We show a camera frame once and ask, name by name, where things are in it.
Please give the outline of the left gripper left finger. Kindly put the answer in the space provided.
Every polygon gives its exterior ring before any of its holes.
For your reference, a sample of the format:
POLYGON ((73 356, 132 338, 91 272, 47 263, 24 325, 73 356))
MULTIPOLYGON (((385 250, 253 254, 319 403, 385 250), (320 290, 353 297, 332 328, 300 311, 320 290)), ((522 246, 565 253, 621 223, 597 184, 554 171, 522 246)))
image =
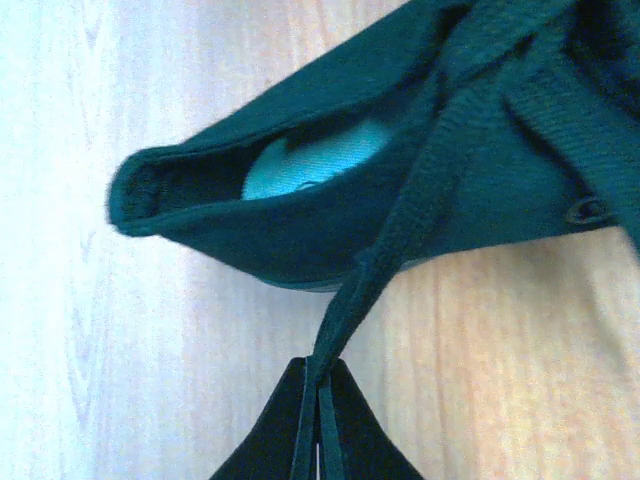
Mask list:
POLYGON ((292 359, 255 425, 214 479, 314 479, 317 388, 308 359, 292 359))

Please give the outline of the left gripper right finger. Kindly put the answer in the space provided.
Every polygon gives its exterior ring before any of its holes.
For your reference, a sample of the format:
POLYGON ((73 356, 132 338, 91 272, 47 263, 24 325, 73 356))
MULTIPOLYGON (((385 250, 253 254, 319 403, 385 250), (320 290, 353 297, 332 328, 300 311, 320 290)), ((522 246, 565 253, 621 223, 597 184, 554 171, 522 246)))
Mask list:
POLYGON ((421 480, 379 425, 345 362, 318 392, 322 479, 421 480))

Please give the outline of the black sneaker with laces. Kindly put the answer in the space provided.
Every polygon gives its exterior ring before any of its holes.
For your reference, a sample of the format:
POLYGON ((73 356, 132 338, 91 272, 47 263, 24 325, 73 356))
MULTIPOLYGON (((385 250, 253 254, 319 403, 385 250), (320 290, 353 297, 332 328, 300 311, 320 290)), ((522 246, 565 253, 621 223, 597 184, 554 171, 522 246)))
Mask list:
POLYGON ((226 119, 131 155, 111 223, 264 282, 338 286, 318 384, 422 259, 639 235, 639 5, 411 1, 226 119))

